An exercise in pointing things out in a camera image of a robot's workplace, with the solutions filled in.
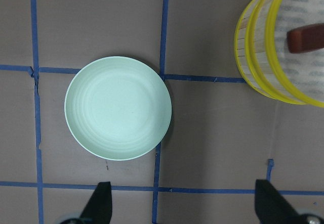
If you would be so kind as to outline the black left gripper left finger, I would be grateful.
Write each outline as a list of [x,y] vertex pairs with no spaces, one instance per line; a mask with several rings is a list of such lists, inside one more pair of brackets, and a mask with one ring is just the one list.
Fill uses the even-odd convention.
[[81,223],[109,224],[112,218],[112,189],[110,182],[97,184],[79,216]]

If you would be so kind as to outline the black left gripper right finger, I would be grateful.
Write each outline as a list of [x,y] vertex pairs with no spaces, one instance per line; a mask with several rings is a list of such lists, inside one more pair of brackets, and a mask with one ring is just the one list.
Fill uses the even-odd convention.
[[298,212],[268,180],[256,180],[254,196],[255,213],[262,224],[289,223]]

